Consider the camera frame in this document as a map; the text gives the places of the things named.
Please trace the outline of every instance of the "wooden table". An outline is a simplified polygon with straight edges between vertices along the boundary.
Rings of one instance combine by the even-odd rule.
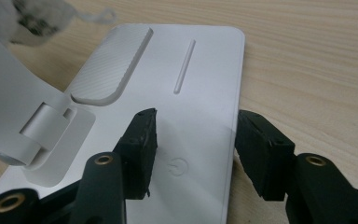
[[[264,115],[296,154],[332,160],[358,188],[358,1],[71,0],[112,7],[119,23],[228,25],[246,34],[241,109]],[[63,91],[112,28],[74,20],[40,48],[11,46],[37,76]],[[0,162],[0,174],[6,166]],[[235,158],[227,223],[288,223],[284,203],[266,203]]]

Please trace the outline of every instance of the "light wood grain surface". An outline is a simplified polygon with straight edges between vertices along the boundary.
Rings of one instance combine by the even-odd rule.
[[[296,154],[332,160],[358,188],[358,0],[71,0],[112,7],[119,23],[229,25],[246,34],[241,109],[264,115]],[[63,91],[112,28],[73,20],[40,48],[11,46],[37,76]],[[0,162],[0,174],[6,166]],[[266,203],[235,158],[227,223],[288,223],[284,203]]]

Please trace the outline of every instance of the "circular icon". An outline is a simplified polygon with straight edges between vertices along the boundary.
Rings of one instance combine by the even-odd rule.
[[[172,159],[168,163],[168,171],[171,175],[180,176],[184,175],[188,170],[188,163],[182,158]]]

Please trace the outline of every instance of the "white plastic device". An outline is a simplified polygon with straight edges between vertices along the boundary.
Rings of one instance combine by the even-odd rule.
[[[42,96],[38,103],[29,106],[36,111],[38,108],[45,111],[47,106],[46,116],[40,117],[42,121],[37,123],[43,124],[43,118],[66,119],[65,122],[52,121],[63,123],[63,127],[42,125],[48,126],[48,130],[40,136],[55,133],[55,129],[63,132],[62,137],[50,137],[52,140],[49,139],[48,144],[57,138],[60,142],[71,123],[77,123],[74,121],[76,116],[85,116],[88,120],[87,124],[77,124],[77,127],[84,125],[88,134],[85,139],[81,137],[77,141],[82,144],[73,161],[68,159],[70,167],[59,183],[53,187],[44,185],[41,183],[43,180],[35,181],[24,173],[27,166],[10,166],[0,178],[0,193],[9,189],[32,188],[38,190],[40,197],[45,197],[77,181],[89,157],[111,151],[132,117],[141,110],[155,107],[158,111],[158,152],[150,183],[151,197],[127,201],[128,223],[226,223],[244,44],[244,34],[232,27],[121,25],[114,28],[94,51],[65,93],[57,93],[49,85],[41,84],[41,80],[36,81],[19,62],[0,49],[0,57],[5,58],[4,63],[10,68],[1,72],[1,90],[10,88],[9,83],[2,84],[10,80],[22,85],[24,80],[13,80],[18,77],[11,77],[12,73],[8,72],[17,67],[18,73],[23,73],[19,75],[23,76],[21,78],[33,81],[22,88],[41,86],[20,91],[21,97],[26,98],[42,89],[46,89],[44,94],[54,92],[54,96],[48,95],[47,98],[58,102],[56,105]],[[10,100],[22,102],[9,103],[18,107],[16,111],[21,114],[22,106],[28,100],[17,101],[20,96],[14,96],[13,92],[0,98],[0,106]],[[1,110],[7,111],[9,107],[0,107]],[[27,113],[25,117],[29,118],[39,114]],[[25,133],[27,138],[33,137],[28,135],[37,135],[28,128],[29,122],[19,124],[20,130],[16,132]],[[69,139],[76,135],[68,134]],[[34,153],[31,163],[26,163],[29,159],[18,156],[21,153],[9,156],[33,165],[37,171],[40,167],[36,163],[44,164],[50,159],[42,155],[45,160],[39,160],[39,154],[48,154],[39,152],[54,149],[45,149],[42,143],[39,145],[41,147],[35,149],[38,152]],[[53,158],[51,162],[55,164],[56,160]],[[55,174],[37,176],[49,179],[52,175]]]

